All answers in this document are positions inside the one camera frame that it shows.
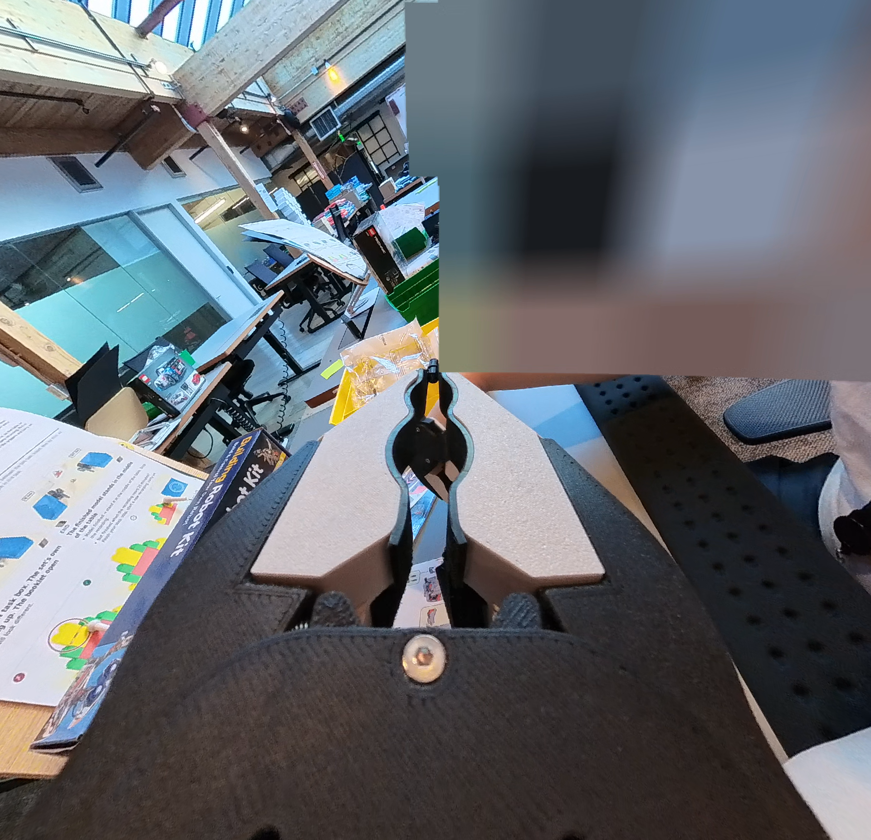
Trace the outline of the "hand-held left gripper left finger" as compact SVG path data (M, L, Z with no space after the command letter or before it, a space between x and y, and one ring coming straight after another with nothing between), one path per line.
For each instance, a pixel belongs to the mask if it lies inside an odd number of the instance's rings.
M406 392L421 377L401 377L321 439L253 564L254 581L340 592L373 626L393 626L412 559L408 486L393 446L413 413Z

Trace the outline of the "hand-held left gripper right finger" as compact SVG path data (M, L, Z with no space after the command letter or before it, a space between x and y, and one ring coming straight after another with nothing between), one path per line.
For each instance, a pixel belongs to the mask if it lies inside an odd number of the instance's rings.
M438 569L453 628L486 627L510 594L599 583L604 566L539 434L459 374L440 378L450 463Z

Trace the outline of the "person's right forearm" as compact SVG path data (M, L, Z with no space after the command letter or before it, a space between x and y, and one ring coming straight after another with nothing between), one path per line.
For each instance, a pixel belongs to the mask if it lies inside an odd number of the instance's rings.
M463 373L463 377L483 392L523 388L542 388L582 383L582 376L553 373Z

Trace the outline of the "wood-edged neighbouring desk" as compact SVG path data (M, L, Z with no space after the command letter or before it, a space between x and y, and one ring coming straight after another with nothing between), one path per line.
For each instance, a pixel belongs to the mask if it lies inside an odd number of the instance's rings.
M341 382L341 372L337 371L331 377L323 377L326 371L337 359L343 349L354 345L359 340L354 331L362 333L362 339L377 334L397 329L407 323L401 314L390 305L384 293L378 290L378 295L373 306L367 311L354 317L349 323L336 323L339 327L330 333L328 348L321 358L321 363L312 373L312 382L302 399L308 408L314 410L324 403L331 402L335 398Z

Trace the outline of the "empty office desk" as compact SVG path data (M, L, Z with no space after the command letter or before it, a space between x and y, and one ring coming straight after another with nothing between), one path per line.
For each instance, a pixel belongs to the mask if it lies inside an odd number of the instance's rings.
M220 326L202 345L192 351L194 367L205 379L202 388L186 406L187 410L203 403L206 396L216 387L219 377L222 377L216 369L217 366L231 360L234 356L245 358L254 345L264 338L285 364L294 370L295 375L299 374L301 371L299 364L270 330L279 319L281 297L282 293L278 292L266 300L259 301L247 313L240 314Z

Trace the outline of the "open instruction booklet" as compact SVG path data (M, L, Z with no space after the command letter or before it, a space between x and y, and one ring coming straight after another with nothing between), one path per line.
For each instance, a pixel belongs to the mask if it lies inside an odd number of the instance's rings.
M450 628L436 570L442 558L412 565L394 628Z

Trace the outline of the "green bin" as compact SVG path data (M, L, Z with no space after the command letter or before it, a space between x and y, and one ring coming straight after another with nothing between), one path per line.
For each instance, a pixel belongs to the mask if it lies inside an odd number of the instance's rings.
M439 260L434 259L400 283L386 300L405 323L417 320L421 326L436 320L439 310Z

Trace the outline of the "blue robot kit box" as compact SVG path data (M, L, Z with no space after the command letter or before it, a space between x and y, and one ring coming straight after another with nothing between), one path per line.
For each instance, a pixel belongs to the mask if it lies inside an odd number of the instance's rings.
M246 433L230 442L169 538L148 564L132 595L104 632L93 655L85 661L30 745L31 750L60 752L78 743L103 703L136 629L182 560L211 526L288 458L285 448L265 430Z

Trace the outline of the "black product box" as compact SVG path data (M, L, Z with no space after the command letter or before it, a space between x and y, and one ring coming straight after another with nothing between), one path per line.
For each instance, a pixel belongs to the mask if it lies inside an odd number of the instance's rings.
M406 279L407 261L390 235L382 213L361 221L352 239L379 287L386 295L393 293Z

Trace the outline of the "car model kit box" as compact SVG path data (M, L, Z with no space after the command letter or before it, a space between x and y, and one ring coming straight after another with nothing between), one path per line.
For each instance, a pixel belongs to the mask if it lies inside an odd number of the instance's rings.
M126 365L135 371L133 386L147 401L177 413L186 409L205 387L205 378L189 356L158 339Z

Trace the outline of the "black perforated panel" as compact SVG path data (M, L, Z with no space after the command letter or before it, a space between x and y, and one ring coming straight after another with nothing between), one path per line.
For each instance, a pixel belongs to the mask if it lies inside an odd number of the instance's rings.
M787 754L869 728L869 594L660 377L577 390Z

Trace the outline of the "tilted instruction board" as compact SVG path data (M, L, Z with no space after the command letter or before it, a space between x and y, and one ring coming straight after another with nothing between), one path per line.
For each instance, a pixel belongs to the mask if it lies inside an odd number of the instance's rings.
M240 228L250 238L298 249L316 264L354 283L365 284L368 280L369 272L364 258L353 247L316 226L276 219L240 224Z

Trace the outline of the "dark trousers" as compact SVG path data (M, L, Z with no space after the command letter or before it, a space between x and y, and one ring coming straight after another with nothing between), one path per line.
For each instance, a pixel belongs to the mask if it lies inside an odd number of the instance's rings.
M819 499L822 487L839 458L832 452L793 462L770 455L746 463L747 468L817 538L822 538Z

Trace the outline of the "black folded board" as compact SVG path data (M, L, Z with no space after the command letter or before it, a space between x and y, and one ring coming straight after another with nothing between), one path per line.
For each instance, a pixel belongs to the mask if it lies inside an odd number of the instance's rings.
M119 345L103 344L64 383L82 427L123 388L118 375L118 351Z

